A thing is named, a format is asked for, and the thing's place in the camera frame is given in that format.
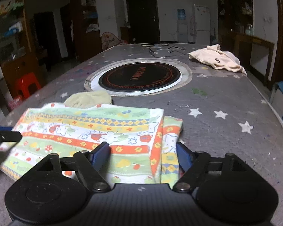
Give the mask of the green patterned children's jacket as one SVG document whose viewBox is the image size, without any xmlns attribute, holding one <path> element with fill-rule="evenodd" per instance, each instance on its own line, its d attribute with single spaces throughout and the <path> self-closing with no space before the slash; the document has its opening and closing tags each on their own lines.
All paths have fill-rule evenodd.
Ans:
<svg viewBox="0 0 283 226">
<path fill-rule="evenodd" d="M 27 109 L 14 126 L 19 142 L 0 145 L 0 170 L 18 180 L 46 155 L 71 157 L 103 142 L 111 153 L 101 175 L 116 183 L 174 185 L 179 179 L 176 143 L 182 119 L 161 108 L 97 104 L 78 108 L 48 103 Z"/>
</svg>

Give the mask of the pink children's folding tent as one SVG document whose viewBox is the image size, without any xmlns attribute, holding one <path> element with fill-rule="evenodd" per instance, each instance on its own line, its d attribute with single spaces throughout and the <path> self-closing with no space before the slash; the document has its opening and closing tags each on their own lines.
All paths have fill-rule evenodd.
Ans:
<svg viewBox="0 0 283 226">
<path fill-rule="evenodd" d="M 101 35 L 101 42 L 102 42 L 102 50 L 105 51 L 111 47 L 116 45 L 125 45 L 128 44 L 126 40 L 118 39 L 113 33 L 111 32 L 104 32 Z"/>
</svg>

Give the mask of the red plastic stool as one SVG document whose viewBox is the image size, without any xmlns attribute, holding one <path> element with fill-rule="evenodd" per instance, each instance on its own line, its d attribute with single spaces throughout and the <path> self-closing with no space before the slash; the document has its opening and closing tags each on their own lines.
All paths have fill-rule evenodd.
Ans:
<svg viewBox="0 0 283 226">
<path fill-rule="evenodd" d="M 15 91 L 23 99 L 29 98 L 41 88 L 41 84 L 34 73 L 27 73 L 15 82 Z"/>
</svg>

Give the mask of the round black induction cooktop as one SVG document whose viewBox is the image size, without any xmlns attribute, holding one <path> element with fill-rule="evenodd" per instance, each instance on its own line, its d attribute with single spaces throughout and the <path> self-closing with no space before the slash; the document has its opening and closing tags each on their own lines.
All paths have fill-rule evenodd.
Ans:
<svg viewBox="0 0 283 226">
<path fill-rule="evenodd" d="M 193 78 L 190 67 L 176 59 L 136 58 L 110 63 L 89 75 L 87 91 L 107 91 L 111 96 L 156 95 L 181 88 Z"/>
</svg>

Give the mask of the cream garment with number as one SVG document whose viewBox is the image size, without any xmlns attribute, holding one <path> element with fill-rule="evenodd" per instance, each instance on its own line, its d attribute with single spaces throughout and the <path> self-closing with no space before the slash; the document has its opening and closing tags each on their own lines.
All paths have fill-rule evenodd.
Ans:
<svg viewBox="0 0 283 226">
<path fill-rule="evenodd" d="M 244 67 L 240 64 L 240 60 L 232 52 L 222 51 L 219 44 L 207 45 L 205 48 L 192 51 L 189 53 L 189 59 L 195 59 L 215 70 L 224 69 L 247 75 Z"/>
</svg>

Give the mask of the dark wooden left cabinet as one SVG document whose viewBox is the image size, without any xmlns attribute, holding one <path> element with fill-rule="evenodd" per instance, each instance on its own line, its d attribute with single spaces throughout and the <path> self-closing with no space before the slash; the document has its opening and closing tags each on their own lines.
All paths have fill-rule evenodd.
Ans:
<svg viewBox="0 0 283 226">
<path fill-rule="evenodd" d="M 79 18 L 78 51 L 80 59 L 85 61 L 102 51 L 95 0 L 80 0 Z"/>
</svg>

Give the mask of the wooden side table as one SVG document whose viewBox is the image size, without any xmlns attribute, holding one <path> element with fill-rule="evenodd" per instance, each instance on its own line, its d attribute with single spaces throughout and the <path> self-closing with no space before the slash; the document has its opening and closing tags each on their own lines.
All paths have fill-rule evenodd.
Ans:
<svg viewBox="0 0 283 226">
<path fill-rule="evenodd" d="M 250 71 L 265 87 L 270 87 L 271 83 L 268 79 L 272 57 L 274 54 L 273 42 L 261 39 L 256 36 L 239 34 L 226 30 L 220 30 L 218 34 L 219 44 L 222 49 L 232 49 L 232 53 L 240 60 L 240 64 L 248 71 Z M 260 73 L 251 65 L 252 46 L 257 45 L 268 50 L 268 59 L 265 74 Z"/>
</svg>

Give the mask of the dark flat bar on table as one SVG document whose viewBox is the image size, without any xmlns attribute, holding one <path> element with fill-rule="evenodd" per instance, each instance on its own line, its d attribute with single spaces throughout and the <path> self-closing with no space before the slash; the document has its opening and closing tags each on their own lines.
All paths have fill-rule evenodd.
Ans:
<svg viewBox="0 0 283 226">
<path fill-rule="evenodd" d="M 167 47 L 168 43 L 142 43 L 141 47 Z"/>
</svg>

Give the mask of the white water dispenser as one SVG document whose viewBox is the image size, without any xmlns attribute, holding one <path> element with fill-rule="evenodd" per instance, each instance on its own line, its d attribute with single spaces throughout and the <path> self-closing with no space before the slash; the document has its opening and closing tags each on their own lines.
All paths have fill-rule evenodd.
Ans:
<svg viewBox="0 0 283 226">
<path fill-rule="evenodd" d="M 177 10 L 177 38 L 178 42 L 188 42 L 188 23 L 184 9 Z"/>
</svg>

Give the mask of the teal glass jar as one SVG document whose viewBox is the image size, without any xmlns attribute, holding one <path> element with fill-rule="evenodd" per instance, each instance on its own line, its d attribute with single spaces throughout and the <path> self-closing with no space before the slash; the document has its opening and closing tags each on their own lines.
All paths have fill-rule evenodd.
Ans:
<svg viewBox="0 0 283 226">
<path fill-rule="evenodd" d="M 251 24 L 247 24 L 245 27 L 245 34 L 246 35 L 253 35 L 253 27 Z"/>
</svg>

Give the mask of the white refrigerator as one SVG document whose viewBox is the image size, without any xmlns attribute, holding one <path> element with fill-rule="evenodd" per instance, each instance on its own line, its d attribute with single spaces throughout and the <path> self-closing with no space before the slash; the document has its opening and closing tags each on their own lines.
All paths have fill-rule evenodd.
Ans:
<svg viewBox="0 0 283 226">
<path fill-rule="evenodd" d="M 204 6 L 194 6 L 196 44 L 209 45 L 211 39 L 210 9 Z"/>
</svg>

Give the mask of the dark wooden entrance door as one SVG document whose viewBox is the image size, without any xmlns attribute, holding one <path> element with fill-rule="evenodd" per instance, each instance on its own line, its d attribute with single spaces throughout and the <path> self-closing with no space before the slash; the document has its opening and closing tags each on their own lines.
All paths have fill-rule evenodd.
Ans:
<svg viewBox="0 0 283 226">
<path fill-rule="evenodd" d="M 160 42 L 157 0 L 126 0 L 126 6 L 134 42 Z"/>
</svg>

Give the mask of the dark wooden display shelf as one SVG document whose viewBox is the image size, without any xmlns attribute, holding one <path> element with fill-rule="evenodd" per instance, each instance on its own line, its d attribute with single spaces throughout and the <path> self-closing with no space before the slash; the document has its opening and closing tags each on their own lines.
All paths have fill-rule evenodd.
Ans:
<svg viewBox="0 0 283 226">
<path fill-rule="evenodd" d="M 244 33 L 254 24 L 253 0 L 217 0 L 219 31 Z"/>
</svg>

